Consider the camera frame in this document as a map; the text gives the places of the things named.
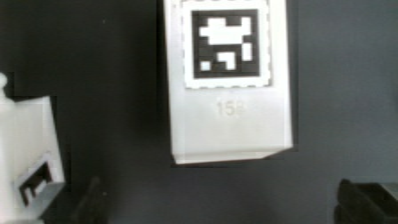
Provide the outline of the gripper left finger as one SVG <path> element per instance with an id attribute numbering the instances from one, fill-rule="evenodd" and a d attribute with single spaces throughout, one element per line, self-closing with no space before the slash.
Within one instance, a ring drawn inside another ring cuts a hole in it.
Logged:
<path id="1" fill-rule="evenodd" d="M 107 224 L 107 199 L 102 180 L 91 179 L 89 188 L 71 214 L 71 224 Z"/>

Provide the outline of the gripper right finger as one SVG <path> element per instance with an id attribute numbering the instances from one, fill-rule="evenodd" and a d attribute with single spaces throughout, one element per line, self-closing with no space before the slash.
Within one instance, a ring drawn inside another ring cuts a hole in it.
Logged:
<path id="1" fill-rule="evenodd" d="M 398 224 L 398 183 L 341 180 L 336 224 Z"/>

